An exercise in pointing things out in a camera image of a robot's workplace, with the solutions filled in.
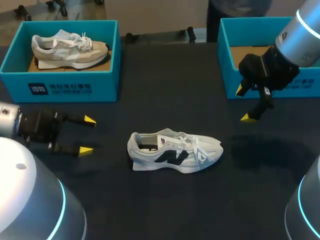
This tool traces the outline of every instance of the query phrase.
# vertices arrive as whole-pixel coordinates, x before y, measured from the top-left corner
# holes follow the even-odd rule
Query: person
[[[272,0],[209,0],[206,41],[216,43],[221,18],[263,17]]]

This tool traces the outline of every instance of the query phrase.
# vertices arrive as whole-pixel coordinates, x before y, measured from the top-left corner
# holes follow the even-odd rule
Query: blue shoe box
[[[259,98],[257,90],[249,90],[244,97],[236,96],[243,79],[235,66],[232,47],[273,46],[276,37],[291,17],[223,18],[220,21],[217,51],[228,99]],[[313,67],[300,68],[300,74],[273,98],[320,97],[320,62]]]
[[[110,70],[28,72],[34,35],[52,37],[60,29],[110,46]],[[0,68],[15,103],[115,102],[121,65],[121,40],[115,20],[22,22]]]

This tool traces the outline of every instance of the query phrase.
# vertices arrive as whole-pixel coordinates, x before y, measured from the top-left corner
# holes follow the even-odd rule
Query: black n logo
[[[167,150],[165,151],[155,163],[163,163],[164,161],[168,161],[168,164],[180,165],[182,162],[189,156],[187,151],[183,150],[177,158],[177,151],[176,150]]]

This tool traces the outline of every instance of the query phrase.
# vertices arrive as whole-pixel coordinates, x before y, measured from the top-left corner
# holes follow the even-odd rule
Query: black tabletop
[[[21,104],[97,121],[62,129],[61,142],[95,146],[79,160],[31,145],[81,201],[88,240],[287,239],[286,204],[320,152],[320,98],[276,99],[242,123],[257,100],[227,100],[215,44],[128,45],[122,63],[116,103]],[[165,128],[220,140],[220,161],[192,174],[132,171],[131,133]]]

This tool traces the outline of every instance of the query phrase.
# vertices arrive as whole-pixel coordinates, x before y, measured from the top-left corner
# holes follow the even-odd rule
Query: shoelace
[[[189,135],[182,131],[179,133],[185,135],[185,137],[177,136],[176,138],[180,139],[181,143],[187,146],[188,149],[191,149],[193,146],[193,152],[197,161],[200,160],[201,162],[204,162],[206,158],[210,158],[209,154],[202,147],[199,146],[199,138],[197,136]]]
[[[88,51],[92,49],[92,40],[89,37],[86,37],[86,33],[82,33],[82,36],[76,33],[72,33],[70,38],[75,38],[74,44],[70,47],[78,47],[83,51]]]

